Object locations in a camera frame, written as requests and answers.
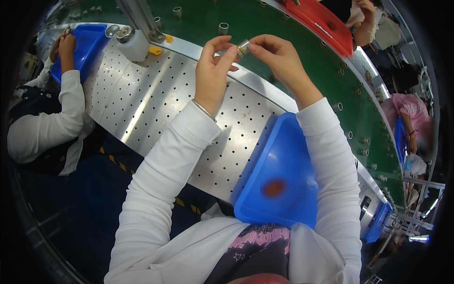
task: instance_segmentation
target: zipper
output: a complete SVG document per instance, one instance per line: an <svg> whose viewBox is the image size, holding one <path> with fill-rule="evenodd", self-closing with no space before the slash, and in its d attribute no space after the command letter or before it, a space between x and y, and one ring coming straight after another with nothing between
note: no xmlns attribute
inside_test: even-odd
<svg viewBox="0 0 454 284"><path fill-rule="evenodd" d="M334 247L334 249L337 251L337 254L340 256L340 258L342 259L342 261L344 262L344 268L347 266L347 261L345 260L345 258L342 256L341 252L339 251L339 249L336 247L335 244L331 243L331 245Z"/></svg>
<svg viewBox="0 0 454 284"><path fill-rule="evenodd" d="M220 229L219 231L216 231L216 232L212 233L211 235L208 235L208 236L206 236L205 238L203 238L203 239L201 239L201 240L198 240L197 242L195 242L195 243L193 243L193 244L190 244L190 245L187 246L186 248L183 248L182 250L180 250L180 251L177 252L176 254L172 255L171 257L169 257L168 259L166 259L165 261L163 261L163 263L166 262L166 261L168 261L168 260L170 260L171 258L173 258L174 256L176 256L177 254L179 254L179 253L185 251L186 249L192 247L193 245L198 244L198 243L200 243L200 242L203 242L204 240L208 239L209 237L211 237L211 236L213 236L213 235L215 235L215 234L217 234L217 233L219 233L219 232L221 232L221 231L227 229L227 228L230 227L230 226L237 225L237 224L238 224L238 223L234 223L234 224L228 225L227 227L224 227L224 228Z"/></svg>

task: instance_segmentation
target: silver bracelet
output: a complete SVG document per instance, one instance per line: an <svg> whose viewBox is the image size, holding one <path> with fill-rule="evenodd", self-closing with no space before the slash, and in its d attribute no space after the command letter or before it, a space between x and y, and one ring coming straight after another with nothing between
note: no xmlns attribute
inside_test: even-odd
<svg viewBox="0 0 454 284"><path fill-rule="evenodd" d="M203 111L206 115L209 116L215 123L217 123L217 120L209 113L207 112L206 109L204 109L198 102L196 102L194 99L191 100L198 108L200 108L201 111Z"/></svg>
<svg viewBox="0 0 454 284"><path fill-rule="evenodd" d="M373 31L373 30L371 30L371 31L368 31L368 30L366 30L366 28L365 28L365 27L363 27L363 23L361 23L361 25L360 25L360 26L361 26L361 28L363 28L363 30L365 30L365 31L366 31L366 32L368 32L368 33L372 33L372 31Z"/></svg>

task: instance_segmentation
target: red plastic tray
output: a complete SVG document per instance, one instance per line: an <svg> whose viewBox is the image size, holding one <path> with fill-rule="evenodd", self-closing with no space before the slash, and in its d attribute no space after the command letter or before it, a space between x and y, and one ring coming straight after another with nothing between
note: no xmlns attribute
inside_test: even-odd
<svg viewBox="0 0 454 284"><path fill-rule="evenodd" d="M353 41L347 26L317 0L300 0L300 3L296 6L292 0L284 0L285 7L331 48L353 58Z"/></svg>

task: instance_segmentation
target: yellow black hazard tape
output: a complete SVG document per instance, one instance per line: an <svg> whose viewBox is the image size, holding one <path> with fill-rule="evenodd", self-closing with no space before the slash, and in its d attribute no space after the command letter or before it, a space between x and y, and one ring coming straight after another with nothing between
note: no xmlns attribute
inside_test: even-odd
<svg viewBox="0 0 454 284"><path fill-rule="evenodd" d="M112 162L114 162L117 166L119 166L122 170L124 170L125 172L127 172L128 174L135 174L136 172L131 170L130 168L128 168L127 166L123 165L120 161L118 161L117 159L115 159L115 157L111 154L109 154L108 152L106 152L104 150L103 147L101 147L101 149L99 149L99 151L106 157L109 158L109 160L111 160ZM175 197L175 203L182 206L182 207L185 207L189 210L192 210L192 212L194 213L197 213L197 214L201 214L200 213L200 209L197 208L196 206L194 205L190 205L190 204L185 204L181 199L179 199L178 197Z"/></svg>

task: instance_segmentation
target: metal bowl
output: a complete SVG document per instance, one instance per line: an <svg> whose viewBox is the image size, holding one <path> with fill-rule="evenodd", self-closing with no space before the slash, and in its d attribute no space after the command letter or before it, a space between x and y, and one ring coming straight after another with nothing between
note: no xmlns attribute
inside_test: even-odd
<svg viewBox="0 0 454 284"><path fill-rule="evenodd" d="M111 38L113 37L118 31L120 27L118 25L111 25L110 27L106 28L106 36Z"/></svg>

